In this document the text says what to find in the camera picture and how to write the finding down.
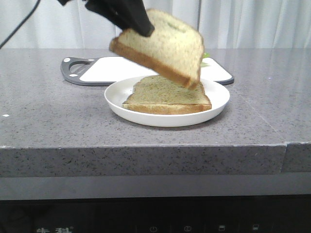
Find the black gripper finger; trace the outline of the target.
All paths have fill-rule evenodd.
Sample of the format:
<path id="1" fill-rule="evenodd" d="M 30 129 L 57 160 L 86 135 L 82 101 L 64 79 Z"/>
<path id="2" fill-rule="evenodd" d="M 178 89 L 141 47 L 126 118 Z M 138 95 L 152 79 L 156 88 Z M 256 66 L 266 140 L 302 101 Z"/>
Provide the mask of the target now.
<path id="1" fill-rule="evenodd" d="M 154 31 L 141 0 L 88 0 L 85 7 L 122 30 L 133 29 L 144 37 Z"/>

